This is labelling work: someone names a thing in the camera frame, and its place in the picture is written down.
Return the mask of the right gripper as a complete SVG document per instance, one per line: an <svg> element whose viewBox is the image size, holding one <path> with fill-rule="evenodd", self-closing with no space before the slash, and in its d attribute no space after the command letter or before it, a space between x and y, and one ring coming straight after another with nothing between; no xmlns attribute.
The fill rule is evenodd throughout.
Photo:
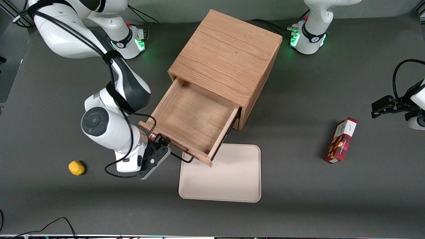
<svg viewBox="0 0 425 239"><path fill-rule="evenodd" d="M160 164L160 148L169 147L170 139L162 134L157 135L157 139L149 140L142 131L132 132L132 142L115 149L116 160L123 159L116 163L117 171L120 173L150 174Z"/></svg>

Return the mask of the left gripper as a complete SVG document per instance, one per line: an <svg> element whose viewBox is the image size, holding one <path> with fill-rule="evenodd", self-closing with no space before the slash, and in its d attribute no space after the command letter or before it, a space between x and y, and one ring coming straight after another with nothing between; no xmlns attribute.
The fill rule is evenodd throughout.
<svg viewBox="0 0 425 239"><path fill-rule="evenodd" d="M378 118L381 115L396 114L398 112L417 112L425 109L425 84L424 79L408 88L405 95L399 97L396 83L394 83L394 97L384 96L373 102L371 117Z"/></svg>

